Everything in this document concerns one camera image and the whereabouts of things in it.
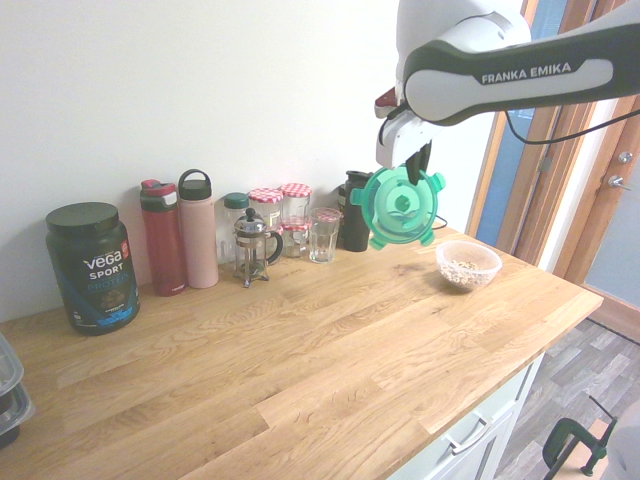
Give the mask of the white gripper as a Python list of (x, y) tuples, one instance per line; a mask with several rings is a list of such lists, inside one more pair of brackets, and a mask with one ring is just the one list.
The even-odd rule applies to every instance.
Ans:
[(406, 162), (408, 180), (416, 186), (428, 168), (433, 138), (432, 123), (413, 113), (400, 113), (383, 125), (382, 138), (376, 146), (376, 161), (387, 169)]

